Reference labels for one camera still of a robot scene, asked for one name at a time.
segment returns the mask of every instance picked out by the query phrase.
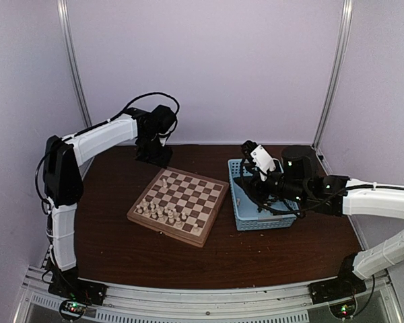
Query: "brown wooden table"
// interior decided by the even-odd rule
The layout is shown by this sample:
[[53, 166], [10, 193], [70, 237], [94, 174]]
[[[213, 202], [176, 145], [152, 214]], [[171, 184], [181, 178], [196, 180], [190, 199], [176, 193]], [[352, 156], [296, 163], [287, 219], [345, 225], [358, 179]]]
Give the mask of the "brown wooden table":
[[[283, 147], [266, 147], [279, 157]], [[239, 146], [174, 146], [171, 167], [228, 181]], [[236, 230], [232, 197], [203, 248], [130, 222], [126, 213], [159, 168], [134, 160], [134, 147], [97, 156], [75, 220], [81, 278], [173, 289], [262, 287], [332, 277], [360, 250], [349, 220], [316, 213], [287, 229]]]

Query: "chessboard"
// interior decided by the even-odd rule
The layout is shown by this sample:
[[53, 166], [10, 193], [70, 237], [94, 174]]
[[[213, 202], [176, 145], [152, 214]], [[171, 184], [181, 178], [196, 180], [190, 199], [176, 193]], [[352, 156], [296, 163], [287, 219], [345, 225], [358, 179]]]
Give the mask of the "chessboard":
[[228, 189], [227, 182], [166, 168], [136, 200], [127, 219], [203, 247]]

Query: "blue basket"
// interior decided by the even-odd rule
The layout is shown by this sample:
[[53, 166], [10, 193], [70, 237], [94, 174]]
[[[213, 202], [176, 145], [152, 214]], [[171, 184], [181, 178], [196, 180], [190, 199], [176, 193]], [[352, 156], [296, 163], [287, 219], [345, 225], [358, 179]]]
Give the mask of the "blue basket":
[[[232, 201], [234, 203], [236, 229], [238, 231], [248, 230], [262, 230], [262, 229], [276, 229], [281, 227], [289, 227], [296, 220], [296, 215], [272, 215], [268, 211], [257, 211], [257, 206], [250, 201], [246, 196], [244, 190], [239, 187], [234, 181], [234, 178], [240, 177], [240, 163], [241, 159], [231, 159], [228, 161], [229, 165], [229, 181], [230, 191], [232, 193]], [[244, 169], [244, 176], [251, 175]], [[240, 205], [236, 204], [236, 200], [240, 199]], [[298, 209], [296, 202], [285, 200], [292, 209]], [[273, 209], [287, 211], [288, 208], [282, 202], [275, 202], [271, 205]]]

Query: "dark chessboard square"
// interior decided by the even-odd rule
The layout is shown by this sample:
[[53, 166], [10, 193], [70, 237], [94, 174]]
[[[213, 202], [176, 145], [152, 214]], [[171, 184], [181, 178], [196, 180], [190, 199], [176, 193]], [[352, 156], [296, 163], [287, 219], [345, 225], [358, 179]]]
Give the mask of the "dark chessboard square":
[[206, 201], [206, 200], [204, 200], [204, 199], [197, 199], [196, 204], [198, 204], [198, 205], [205, 205], [205, 201]]
[[203, 227], [205, 225], [205, 221], [198, 219], [198, 220], [196, 220], [196, 224], [198, 227]]
[[193, 202], [188, 201], [186, 204], [186, 207], [188, 207], [189, 209], [192, 209], [195, 206], [195, 204]]
[[190, 216], [191, 216], [191, 217], [198, 217], [198, 216], [199, 216], [199, 212], [197, 212], [197, 211], [195, 211], [195, 210], [191, 210]]
[[184, 224], [184, 225], [182, 226], [182, 229], [183, 229], [184, 231], [190, 232], [191, 229], [192, 229], [192, 227], [193, 227], [192, 225], [186, 223], [186, 224]]
[[222, 190], [222, 188], [223, 188], [222, 185], [216, 184], [214, 185], [213, 190]]
[[210, 209], [209, 207], [203, 207], [201, 212], [204, 213], [204, 214], [210, 214], [211, 210], [212, 209]]

